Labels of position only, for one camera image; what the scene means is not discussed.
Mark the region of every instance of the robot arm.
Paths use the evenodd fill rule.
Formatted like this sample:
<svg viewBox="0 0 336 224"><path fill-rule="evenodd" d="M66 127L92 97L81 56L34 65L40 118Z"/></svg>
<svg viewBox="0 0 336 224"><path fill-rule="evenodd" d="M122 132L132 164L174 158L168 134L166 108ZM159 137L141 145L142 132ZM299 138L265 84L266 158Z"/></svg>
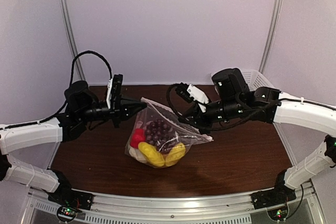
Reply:
<svg viewBox="0 0 336 224"><path fill-rule="evenodd" d="M177 94L185 101L196 101L186 113L176 113L183 123L199 129L201 133L226 130L249 120L266 123L289 123L324 132L327 136L320 146L299 164L279 173L274 189L252 194L256 209L283 204L296 199L295 189L319 172L336 164L336 107L294 97L280 90L261 87L250 91L239 69L225 69L212 77L220 100L197 104L204 101L205 94L190 89L185 84L176 84ZM239 122L225 127L212 127L217 122Z"/></svg>
<svg viewBox="0 0 336 224"><path fill-rule="evenodd" d="M45 170L24 163L10 152L44 143L77 139L94 121L112 120L115 127L142 109L146 103L121 95L122 75L114 75L108 85L107 100L99 101L85 81L73 83L66 91L67 107L46 122L0 125L0 181L10 180L42 189L49 200L76 208L90 209L92 195L71 190L71 184L59 171Z"/></svg>

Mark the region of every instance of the transparent bag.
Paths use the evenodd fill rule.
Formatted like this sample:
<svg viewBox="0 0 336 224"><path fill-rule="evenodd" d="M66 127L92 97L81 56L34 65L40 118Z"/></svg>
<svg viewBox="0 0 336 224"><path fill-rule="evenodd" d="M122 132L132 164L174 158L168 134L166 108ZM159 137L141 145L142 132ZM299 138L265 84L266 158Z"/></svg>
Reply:
<svg viewBox="0 0 336 224"><path fill-rule="evenodd" d="M142 98L147 108L137 114L125 153L155 168L175 165L194 144L213 141L198 129L180 123L173 111L162 104Z"/></svg>

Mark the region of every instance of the yellow fruit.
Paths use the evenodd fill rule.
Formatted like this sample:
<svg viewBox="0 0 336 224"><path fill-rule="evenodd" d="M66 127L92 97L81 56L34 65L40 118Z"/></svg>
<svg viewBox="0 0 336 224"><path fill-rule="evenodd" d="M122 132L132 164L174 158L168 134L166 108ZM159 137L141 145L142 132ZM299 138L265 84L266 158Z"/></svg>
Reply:
<svg viewBox="0 0 336 224"><path fill-rule="evenodd" d="M176 144L166 157L166 166L175 165L185 155L185 146L182 143Z"/></svg>
<svg viewBox="0 0 336 224"><path fill-rule="evenodd" d="M153 145L150 145L146 142L141 142L138 145L138 149L145 156L150 164L156 167L164 166L164 158L162 154L156 151Z"/></svg>

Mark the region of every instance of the brown tabletop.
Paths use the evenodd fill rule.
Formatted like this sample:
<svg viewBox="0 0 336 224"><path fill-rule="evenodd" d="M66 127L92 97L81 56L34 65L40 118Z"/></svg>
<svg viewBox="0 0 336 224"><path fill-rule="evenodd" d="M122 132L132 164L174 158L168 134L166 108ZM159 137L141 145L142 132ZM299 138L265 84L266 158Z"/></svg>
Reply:
<svg viewBox="0 0 336 224"><path fill-rule="evenodd" d="M214 101L213 86L200 86ZM105 87L91 87L100 98ZM123 94L164 105L167 86L125 86ZM179 109L189 105L173 96ZM52 169L62 171L75 189L141 197L209 196L272 187L277 174L290 167L282 142L271 124L247 122L214 132L214 141L194 145L176 165L157 169L125 155L135 117L115 129L108 122L62 143Z"/></svg>

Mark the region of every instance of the white wall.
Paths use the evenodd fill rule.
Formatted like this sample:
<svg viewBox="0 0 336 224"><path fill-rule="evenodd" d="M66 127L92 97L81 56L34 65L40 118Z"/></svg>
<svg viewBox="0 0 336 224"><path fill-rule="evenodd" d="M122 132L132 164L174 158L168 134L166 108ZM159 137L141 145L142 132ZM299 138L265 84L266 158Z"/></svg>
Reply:
<svg viewBox="0 0 336 224"><path fill-rule="evenodd" d="M258 69L274 0L68 0L79 51L108 58L127 84L210 83L227 67ZM82 60L90 84L103 63Z"/></svg>
<svg viewBox="0 0 336 224"><path fill-rule="evenodd" d="M42 119L65 98L71 54L59 0L0 0L0 123ZM54 145L13 153L46 167ZM0 223L18 223L25 186L0 183Z"/></svg>
<svg viewBox="0 0 336 224"><path fill-rule="evenodd" d="M266 77L283 91L336 104L336 0L284 0ZM310 154L325 134L284 125L297 161ZM336 219L336 171L314 178L327 223Z"/></svg>

